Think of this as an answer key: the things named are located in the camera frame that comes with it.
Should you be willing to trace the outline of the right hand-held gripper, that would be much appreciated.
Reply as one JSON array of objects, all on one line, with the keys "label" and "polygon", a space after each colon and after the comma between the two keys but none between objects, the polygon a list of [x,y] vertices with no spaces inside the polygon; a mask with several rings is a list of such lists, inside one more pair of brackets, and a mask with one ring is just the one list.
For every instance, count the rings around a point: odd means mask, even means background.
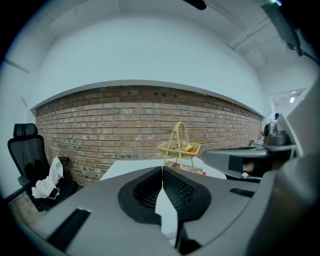
[{"label": "right hand-held gripper", "polygon": [[294,150],[299,157],[320,152],[320,78],[293,107],[270,122],[262,144],[269,151]]}]

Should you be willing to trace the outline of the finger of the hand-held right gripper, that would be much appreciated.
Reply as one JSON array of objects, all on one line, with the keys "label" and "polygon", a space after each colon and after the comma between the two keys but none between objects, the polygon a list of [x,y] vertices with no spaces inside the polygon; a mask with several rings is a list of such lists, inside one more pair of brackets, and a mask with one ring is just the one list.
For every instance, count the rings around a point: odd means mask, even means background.
[{"label": "finger of the hand-held right gripper", "polygon": [[263,147],[210,149],[201,155],[202,161],[227,176],[262,176],[272,169],[272,154]]}]

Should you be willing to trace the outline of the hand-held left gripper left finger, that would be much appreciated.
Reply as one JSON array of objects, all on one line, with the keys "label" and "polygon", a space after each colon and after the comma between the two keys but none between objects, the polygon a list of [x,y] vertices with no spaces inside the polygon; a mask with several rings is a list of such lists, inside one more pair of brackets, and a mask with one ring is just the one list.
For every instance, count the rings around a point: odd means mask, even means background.
[{"label": "hand-held left gripper left finger", "polygon": [[93,183],[52,208],[30,241],[44,256],[160,256],[160,167]]}]

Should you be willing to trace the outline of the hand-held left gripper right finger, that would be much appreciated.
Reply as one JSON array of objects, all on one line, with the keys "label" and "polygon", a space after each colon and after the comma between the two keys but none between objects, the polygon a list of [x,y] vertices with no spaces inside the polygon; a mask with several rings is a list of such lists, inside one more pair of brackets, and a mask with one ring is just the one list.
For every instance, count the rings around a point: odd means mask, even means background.
[{"label": "hand-held left gripper right finger", "polygon": [[254,256],[266,181],[220,179],[165,167],[164,191],[177,212],[175,247],[163,256]]}]

